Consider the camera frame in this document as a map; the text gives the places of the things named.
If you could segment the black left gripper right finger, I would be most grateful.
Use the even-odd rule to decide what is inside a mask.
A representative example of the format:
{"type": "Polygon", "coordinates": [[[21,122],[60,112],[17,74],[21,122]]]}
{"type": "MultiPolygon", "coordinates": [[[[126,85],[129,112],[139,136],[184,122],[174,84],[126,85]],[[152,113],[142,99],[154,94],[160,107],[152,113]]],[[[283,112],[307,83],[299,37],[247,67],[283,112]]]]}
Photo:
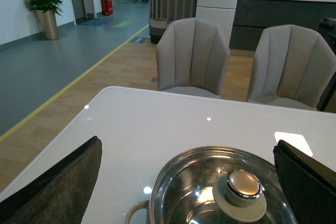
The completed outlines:
{"type": "Polygon", "coordinates": [[[335,223],[335,171],[284,140],[274,147],[282,191],[298,223],[335,223]]]}

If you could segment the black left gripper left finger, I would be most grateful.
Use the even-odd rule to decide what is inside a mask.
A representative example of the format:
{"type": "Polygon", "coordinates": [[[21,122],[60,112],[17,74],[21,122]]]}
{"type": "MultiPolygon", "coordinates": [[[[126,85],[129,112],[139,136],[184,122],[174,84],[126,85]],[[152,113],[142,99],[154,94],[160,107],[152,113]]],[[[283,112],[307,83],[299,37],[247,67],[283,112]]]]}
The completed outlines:
{"type": "Polygon", "coordinates": [[[95,187],[102,143],[87,140],[1,202],[1,223],[81,223],[95,187]]]}

